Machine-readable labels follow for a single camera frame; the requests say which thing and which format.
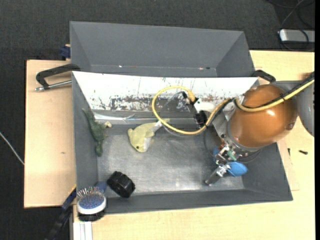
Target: dark carpet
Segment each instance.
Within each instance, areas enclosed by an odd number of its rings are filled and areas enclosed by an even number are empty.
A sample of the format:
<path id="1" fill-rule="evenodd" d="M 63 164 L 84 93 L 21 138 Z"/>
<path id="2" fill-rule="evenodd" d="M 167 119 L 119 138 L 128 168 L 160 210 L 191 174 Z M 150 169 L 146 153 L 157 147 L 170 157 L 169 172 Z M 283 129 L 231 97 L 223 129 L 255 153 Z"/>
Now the dark carpet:
<path id="1" fill-rule="evenodd" d="M 0 131 L 23 158 L 25 60 L 62 60 L 69 21 L 238 30 L 252 50 L 287 49 L 279 42 L 281 27 L 315 28 L 314 0 L 272 1 L 278 5 L 266 0 L 0 0 Z M 298 3 L 303 7 L 295 8 Z M 293 49 L 309 51 L 314 45 Z M 24 209 L 24 167 L 1 138 L 0 177 L 0 238 L 44 239 L 60 210 Z M 68 237 L 67 227 L 58 239 Z"/>

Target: yellow wire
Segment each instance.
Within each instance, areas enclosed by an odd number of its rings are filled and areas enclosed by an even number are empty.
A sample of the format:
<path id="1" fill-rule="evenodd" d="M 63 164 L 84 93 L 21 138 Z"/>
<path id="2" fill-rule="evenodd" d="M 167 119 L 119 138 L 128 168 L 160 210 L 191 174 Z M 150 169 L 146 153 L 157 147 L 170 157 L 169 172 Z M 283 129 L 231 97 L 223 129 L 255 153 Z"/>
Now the yellow wire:
<path id="1" fill-rule="evenodd" d="M 204 126 L 201 127 L 200 129 L 198 129 L 198 130 L 196 130 L 196 131 L 180 130 L 180 129 L 174 128 L 173 126 L 171 126 L 170 124 L 168 124 L 166 121 L 164 121 L 164 120 L 158 115 L 158 113 L 157 113 L 157 111 L 156 111 L 156 108 L 155 108 L 156 99 L 157 99 L 157 97 L 158 97 L 161 93 L 163 93 L 163 92 L 165 92 L 165 91 L 167 91 L 167 90 L 176 89 L 176 88 L 183 89 L 183 90 L 187 91 L 187 92 L 188 92 L 188 97 L 189 97 L 189 99 L 190 99 L 192 102 L 194 102 L 194 101 L 196 100 L 196 97 L 195 97 L 195 95 L 193 94 L 193 92 L 192 92 L 191 90 L 189 90 L 188 88 L 186 88 L 186 87 L 184 87 L 184 86 L 177 86 L 177 85 L 175 85 L 175 86 L 168 86 L 168 87 L 163 88 L 163 89 L 161 89 L 160 91 L 158 91 L 158 92 L 155 94 L 155 96 L 153 97 L 153 99 L 152 99 L 151 106 L 152 106 L 152 111 L 153 111 L 155 117 L 156 117 L 164 126 L 168 127 L 169 129 L 171 129 L 171 130 L 173 130 L 173 131 L 175 131 L 175 132 L 177 132 L 177 133 L 180 133 L 180 134 L 196 135 L 196 134 L 201 133 L 203 130 L 205 130 L 205 129 L 207 128 L 207 126 L 209 126 L 207 123 L 209 123 L 209 122 L 212 120 L 212 118 L 213 118 L 214 115 L 217 113 L 217 111 L 219 111 L 221 107 L 223 107 L 226 103 L 228 103 L 228 102 L 231 100 L 231 99 L 229 98 L 229 99 L 226 99 L 226 100 L 222 101 L 222 102 L 212 111 L 212 113 L 210 114 L 208 120 L 206 121 L 206 123 L 204 124 Z"/>
<path id="2" fill-rule="evenodd" d="M 295 91 L 293 91 L 292 93 L 288 94 L 287 96 L 284 96 L 283 99 L 279 99 L 271 104 L 262 106 L 262 107 L 245 107 L 243 105 L 241 105 L 240 101 L 238 98 L 235 99 L 235 103 L 238 106 L 239 109 L 246 111 L 246 112 L 258 112 L 258 111 L 262 111 L 262 110 L 266 110 L 266 109 L 270 109 L 282 102 L 284 102 L 284 100 L 288 100 L 290 98 L 292 98 L 293 96 L 295 96 L 296 94 L 298 94 L 299 92 L 301 92 L 302 90 L 304 90 L 305 88 L 307 88 L 309 85 L 312 85 L 315 82 L 315 80 L 311 80 L 310 82 L 307 82 L 306 84 L 304 84 L 303 86 L 299 87 L 298 89 L 296 89 Z"/>

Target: blue brush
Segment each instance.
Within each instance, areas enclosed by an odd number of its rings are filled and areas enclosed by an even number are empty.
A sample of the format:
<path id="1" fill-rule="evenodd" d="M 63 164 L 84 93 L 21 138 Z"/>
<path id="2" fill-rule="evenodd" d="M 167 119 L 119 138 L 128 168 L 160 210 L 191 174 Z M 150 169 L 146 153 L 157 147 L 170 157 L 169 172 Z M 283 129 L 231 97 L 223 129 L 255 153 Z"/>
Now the blue brush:
<path id="1" fill-rule="evenodd" d="M 107 205 L 107 199 L 104 195 L 107 187 L 105 181 L 98 182 L 95 186 L 83 188 L 77 192 L 76 208 L 79 212 L 79 218 L 85 221 L 99 219 Z"/>

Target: black connector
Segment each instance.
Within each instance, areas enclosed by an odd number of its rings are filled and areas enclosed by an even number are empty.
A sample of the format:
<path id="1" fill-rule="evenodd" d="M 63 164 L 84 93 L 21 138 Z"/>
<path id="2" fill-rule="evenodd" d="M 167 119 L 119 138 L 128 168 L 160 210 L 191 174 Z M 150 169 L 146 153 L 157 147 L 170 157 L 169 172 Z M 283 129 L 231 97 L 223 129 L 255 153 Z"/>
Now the black connector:
<path id="1" fill-rule="evenodd" d="M 196 113 L 193 118 L 199 128 L 203 127 L 208 121 L 207 115 L 202 110 L 199 113 Z"/>

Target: blue object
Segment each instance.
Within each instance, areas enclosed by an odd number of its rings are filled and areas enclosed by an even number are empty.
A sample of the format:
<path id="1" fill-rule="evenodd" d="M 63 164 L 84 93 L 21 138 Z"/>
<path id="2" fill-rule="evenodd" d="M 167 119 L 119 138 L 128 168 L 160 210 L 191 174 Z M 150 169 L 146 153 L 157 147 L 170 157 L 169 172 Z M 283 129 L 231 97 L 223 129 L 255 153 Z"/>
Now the blue object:
<path id="1" fill-rule="evenodd" d="M 237 161 L 229 162 L 228 165 L 231 168 L 228 169 L 227 171 L 233 177 L 244 175 L 248 171 L 248 168 L 243 163 L 240 163 L 240 162 L 237 162 Z"/>
<path id="2" fill-rule="evenodd" d="M 95 184 L 95 186 L 98 187 L 102 193 L 104 193 L 107 188 L 107 182 L 106 181 L 98 181 Z"/>
<path id="3" fill-rule="evenodd" d="M 71 48 L 65 45 L 61 48 L 60 55 L 65 58 L 71 58 Z"/>

